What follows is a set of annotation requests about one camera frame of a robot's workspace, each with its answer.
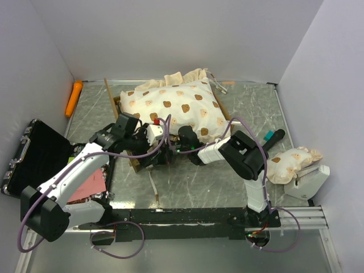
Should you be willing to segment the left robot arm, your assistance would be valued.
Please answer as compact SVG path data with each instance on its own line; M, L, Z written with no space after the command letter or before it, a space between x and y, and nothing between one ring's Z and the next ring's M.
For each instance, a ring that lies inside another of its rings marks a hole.
M48 181L36 188L25 187L20 194L21 228L28 227L49 242L74 226L93 223L107 228L114 217L111 205L91 197L74 204L71 197L111 158L125 158L124 151L134 151L135 159L156 153L165 132L157 122L142 123L134 115L120 114L116 122L95 132L81 152Z

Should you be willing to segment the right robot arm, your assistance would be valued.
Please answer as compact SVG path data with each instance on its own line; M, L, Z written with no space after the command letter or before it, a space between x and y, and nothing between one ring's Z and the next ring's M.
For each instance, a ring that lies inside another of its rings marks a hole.
M139 160L142 167L169 165L173 159L172 148L175 148L177 153L185 152L189 160L197 166L224 160L244 180L248 207L251 209L248 213L249 222L258 227L268 220L265 210L268 195L265 190L264 173L268 150L279 141L280 131L271 134L261 148L242 131L236 131L224 140L216 139L213 144L200 142L191 126L181 127L177 140L170 144L168 140L163 139L163 133L162 127L149 124L137 130L136 138L142 141L138 148L142 153L161 144L160 149Z

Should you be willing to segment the wooden pet bed frame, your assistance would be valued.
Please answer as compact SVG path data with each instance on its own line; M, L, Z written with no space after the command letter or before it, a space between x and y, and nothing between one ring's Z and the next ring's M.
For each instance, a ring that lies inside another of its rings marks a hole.
M228 116L219 104L207 78L185 84L173 84L121 92L122 112L111 131L124 138L117 143L134 156L140 155L140 168L166 165L175 152L188 152L200 164L197 148L219 139L228 138L231 127ZM150 133L161 118L169 122L168 137L161 148L151 155L159 141Z

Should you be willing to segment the bear print bed mattress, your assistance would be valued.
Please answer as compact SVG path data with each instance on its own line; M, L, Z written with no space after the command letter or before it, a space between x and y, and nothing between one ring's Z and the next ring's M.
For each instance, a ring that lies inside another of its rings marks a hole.
M221 85L207 77L207 71L196 69L182 76L166 75L162 81L150 80L134 90L122 91L122 111L135 114L142 122L171 116L171 138L182 126L191 126L198 140L210 143L227 138L230 115L216 92L226 93ZM238 206L243 186L235 186L238 176L227 163L194 165L186 155L178 154L170 166L153 167L142 173L150 178L165 208L212 208Z

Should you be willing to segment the small bear print pillow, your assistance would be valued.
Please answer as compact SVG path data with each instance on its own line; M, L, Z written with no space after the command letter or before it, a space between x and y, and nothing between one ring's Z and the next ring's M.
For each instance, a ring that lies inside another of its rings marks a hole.
M269 158L267 161L267 178L273 184L288 184L297 173L322 159L322 155L315 149L306 147L292 148Z

